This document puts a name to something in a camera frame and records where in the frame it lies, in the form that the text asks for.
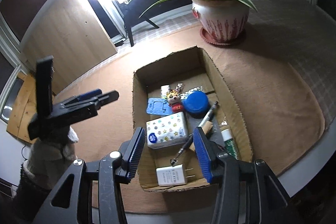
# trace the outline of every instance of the white cap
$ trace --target white cap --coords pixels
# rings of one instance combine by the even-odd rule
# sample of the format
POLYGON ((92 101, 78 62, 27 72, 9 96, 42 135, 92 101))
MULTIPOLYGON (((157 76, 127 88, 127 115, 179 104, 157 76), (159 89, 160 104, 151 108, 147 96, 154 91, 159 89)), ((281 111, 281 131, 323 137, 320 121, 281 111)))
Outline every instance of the white cap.
POLYGON ((227 141, 229 139, 232 139, 232 134, 231 134, 231 129, 228 128, 228 129, 224 129, 222 131, 222 137, 223 137, 223 140, 224 141, 227 141))

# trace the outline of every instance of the blue lid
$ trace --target blue lid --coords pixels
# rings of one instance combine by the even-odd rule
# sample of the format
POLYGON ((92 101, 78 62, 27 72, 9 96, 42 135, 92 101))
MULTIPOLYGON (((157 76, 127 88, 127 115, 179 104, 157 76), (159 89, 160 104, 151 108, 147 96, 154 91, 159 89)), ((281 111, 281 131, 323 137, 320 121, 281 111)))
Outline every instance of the blue lid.
POLYGON ((182 101, 184 109, 192 114, 201 114, 209 109, 209 100, 202 91, 194 91, 182 101))

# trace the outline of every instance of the blue logo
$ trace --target blue logo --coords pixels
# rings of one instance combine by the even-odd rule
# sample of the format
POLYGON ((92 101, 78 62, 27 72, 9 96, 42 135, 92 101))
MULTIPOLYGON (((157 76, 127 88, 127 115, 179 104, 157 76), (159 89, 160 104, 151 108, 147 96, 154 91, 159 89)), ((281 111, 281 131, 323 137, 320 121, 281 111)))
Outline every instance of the blue logo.
POLYGON ((150 133, 148 139, 151 143, 156 143, 158 141, 157 137, 155 136, 155 133, 150 133))

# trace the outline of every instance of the white tissue packet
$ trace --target white tissue packet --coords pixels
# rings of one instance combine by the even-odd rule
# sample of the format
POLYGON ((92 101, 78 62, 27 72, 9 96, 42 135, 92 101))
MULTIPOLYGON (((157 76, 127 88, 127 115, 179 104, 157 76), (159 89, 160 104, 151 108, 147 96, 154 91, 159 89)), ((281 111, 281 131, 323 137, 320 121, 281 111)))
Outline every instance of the white tissue packet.
POLYGON ((146 127, 147 145, 152 149, 185 143, 189 138, 183 112, 149 121, 146 127))

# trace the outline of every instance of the black cable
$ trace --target black cable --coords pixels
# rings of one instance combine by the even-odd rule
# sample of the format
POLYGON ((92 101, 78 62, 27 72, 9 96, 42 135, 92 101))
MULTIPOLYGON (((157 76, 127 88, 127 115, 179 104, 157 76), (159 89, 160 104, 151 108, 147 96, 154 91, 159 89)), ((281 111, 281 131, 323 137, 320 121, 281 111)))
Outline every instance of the black cable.
POLYGON ((21 155, 22 155, 22 157, 25 159, 25 160, 28 160, 27 158, 25 158, 24 156, 23 156, 23 149, 26 147, 27 145, 25 145, 24 147, 22 147, 22 149, 21 149, 21 155))

